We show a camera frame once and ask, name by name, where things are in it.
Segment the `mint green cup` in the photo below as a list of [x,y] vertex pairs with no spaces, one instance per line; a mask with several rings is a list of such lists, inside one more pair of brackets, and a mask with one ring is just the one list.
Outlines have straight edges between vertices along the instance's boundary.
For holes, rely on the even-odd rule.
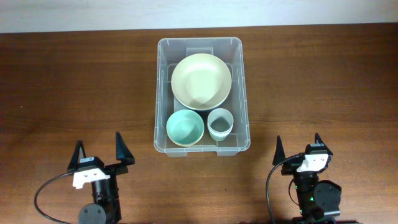
[[209,134],[211,136],[211,138],[215,141],[223,141],[225,140],[228,135],[230,134],[231,130],[227,130],[227,131],[223,131],[223,132],[219,132],[219,131],[215,131],[213,129],[209,130]]

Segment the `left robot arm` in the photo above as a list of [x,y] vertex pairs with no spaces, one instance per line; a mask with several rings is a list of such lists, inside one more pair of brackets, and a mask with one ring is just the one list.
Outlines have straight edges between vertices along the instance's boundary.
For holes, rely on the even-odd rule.
[[135,158],[119,132],[116,133],[116,160],[116,164],[105,165],[99,157],[86,156],[83,141],[76,142],[67,171],[73,176],[74,188],[91,184],[93,196],[93,203],[80,210],[79,223],[118,223],[122,219],[116,177],[128,173],[127,167],[135,164]]

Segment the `light blue small bowl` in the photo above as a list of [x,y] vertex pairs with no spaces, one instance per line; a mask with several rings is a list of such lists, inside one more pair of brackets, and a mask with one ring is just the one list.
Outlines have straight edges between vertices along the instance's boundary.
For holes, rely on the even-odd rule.
[[169,117],[166,129],[172,142],[197,143],[204,135],[205,125],[197,112],[180,110]]

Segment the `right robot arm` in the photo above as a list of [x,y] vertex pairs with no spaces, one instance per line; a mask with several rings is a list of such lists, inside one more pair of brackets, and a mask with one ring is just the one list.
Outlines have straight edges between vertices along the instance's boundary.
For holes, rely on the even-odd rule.
[[303,153],[286,157],[282,140],[278,136],[272,172],[281,166],[282,175],[291,175],[295,184],[300,216],[292,223],[335,223],[340,215],[342,189],[330,180],[320,180],[318,175],[328,168],[333,153],[315,134],[315,142],[306,146]]

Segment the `cream plate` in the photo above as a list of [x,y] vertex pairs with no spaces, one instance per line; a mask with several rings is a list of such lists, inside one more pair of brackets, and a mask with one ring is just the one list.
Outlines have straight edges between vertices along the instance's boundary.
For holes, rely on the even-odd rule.
[[193,54],[181,60],[171,77],[172,93],[191,110],[206,111],[221,105],[232,89],[232,75],[222,59]]

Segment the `cream cup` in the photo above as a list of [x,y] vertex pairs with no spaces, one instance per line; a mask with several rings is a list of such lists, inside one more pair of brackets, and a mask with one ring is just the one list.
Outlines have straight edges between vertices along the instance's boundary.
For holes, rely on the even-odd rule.
[[234,118],[230,111],[217,108],[208,115],[207,124],[210,133],[219,136],[227,135],[233,128]]

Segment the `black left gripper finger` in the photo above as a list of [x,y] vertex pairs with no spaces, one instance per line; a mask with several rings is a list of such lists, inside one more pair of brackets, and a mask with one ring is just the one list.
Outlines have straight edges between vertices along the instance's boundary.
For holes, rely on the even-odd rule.
[[86,157],[85,149],[82,140],[77,140],[74,153],[67,167],[68,172],[72,172],[79,169],[80,159]]
[[126,166],[135,164],[135,158],[119,132],[116,132],[116,159]]

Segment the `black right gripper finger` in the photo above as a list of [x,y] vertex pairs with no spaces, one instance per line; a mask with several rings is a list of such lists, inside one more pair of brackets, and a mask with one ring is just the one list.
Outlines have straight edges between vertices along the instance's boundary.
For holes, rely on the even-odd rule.
[[326,144],[321,139],[318,133],[315,133],[315,142],[313,144],[308,144],[305,148],[306,154],[328,154],[332,156],[333,153],[326,146]]
[[281,140],[280,136],[278,135],[272,165],[276,166],[277,164],[279,164],[280,162],[283,162],[284,160],[286,160],[284,147],[282,145],[282,140]]

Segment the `yellow small bowl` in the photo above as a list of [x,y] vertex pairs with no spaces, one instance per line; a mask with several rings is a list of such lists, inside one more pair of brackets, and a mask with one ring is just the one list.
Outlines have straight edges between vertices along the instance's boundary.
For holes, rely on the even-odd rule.
[[190,143],[180,143],[180,142],[174,142],[176,145],[181,146],[181,147],[190,147],[195,145],[195,142],[190,142]]

